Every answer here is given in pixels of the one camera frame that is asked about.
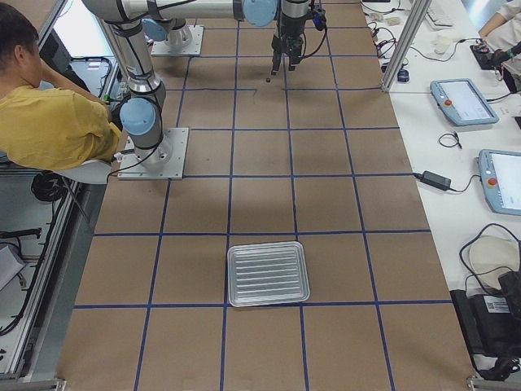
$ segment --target metal tray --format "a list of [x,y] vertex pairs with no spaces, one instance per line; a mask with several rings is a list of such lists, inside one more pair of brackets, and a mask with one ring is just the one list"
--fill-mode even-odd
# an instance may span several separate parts
[[234,307],[308,298],[308,273],[299,242],[248,244],[228,250],[228,299]]

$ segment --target blue joint cap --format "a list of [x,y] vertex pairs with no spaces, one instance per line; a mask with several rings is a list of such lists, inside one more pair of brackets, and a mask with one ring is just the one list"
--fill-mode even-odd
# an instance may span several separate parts
[[162,42],[169,36],[163,27],[153,19],[143,19],[143,31],[155,42]]
[[154,127],[156,116],[154,105],[143,98],[132,98],[120,111],[121,123],[133,136],[148,133]]
[[277,6],[278,0],[245,0],[243,13],[249,23],[264,27],[274,20]]

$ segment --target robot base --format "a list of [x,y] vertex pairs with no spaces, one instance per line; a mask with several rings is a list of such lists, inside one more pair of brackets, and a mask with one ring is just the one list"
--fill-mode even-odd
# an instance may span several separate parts
[[190,44],[173,48],[164,42],[154,42],[151,54],[157,57],[183,57],[188,55],[200,55],[201,46],[203,45],[204,26],[188,26],[192,33],[192,42]]
[[[163,169],[157,172],[151,172],[143,165],[136,165],[131,169],[125,169],[125,167],[130,167],[131,165],[135,165],[138,163],[138,159],[134,154],[124,155],[123,160],[121,161],[120,168],[125,169],[125,171],[120,171],[117,174],[117,177],[120,180],[129,180],[129,179],[182,179],[182,173],[185,168],[185,158],[186,158],[186,146],[188,145],[188,128],[168,128],[164,132],[164,136],[170,139],[173,150],[172,157],[169,162],[164,165]],[[127,143],[125,145],[125,149],[134,148],[134,143],[130,138],[128,138]]]

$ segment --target yellow shirt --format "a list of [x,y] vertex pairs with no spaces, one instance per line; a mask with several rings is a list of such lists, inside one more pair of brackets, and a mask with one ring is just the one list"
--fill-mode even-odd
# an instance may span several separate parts
[[70,169],[111,161],[121,132],[101,103],[60,89],[15,88],[0,99],[0,151],[36,169]]

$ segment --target tablet screen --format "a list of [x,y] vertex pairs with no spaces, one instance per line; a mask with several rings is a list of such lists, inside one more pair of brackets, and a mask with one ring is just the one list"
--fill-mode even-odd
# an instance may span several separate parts
[[484,120],[493,117],[468,82],[451,81],[440,83],[440,86],[462,120]]
[[503,207],[521,209],[521,156],[491,153]]

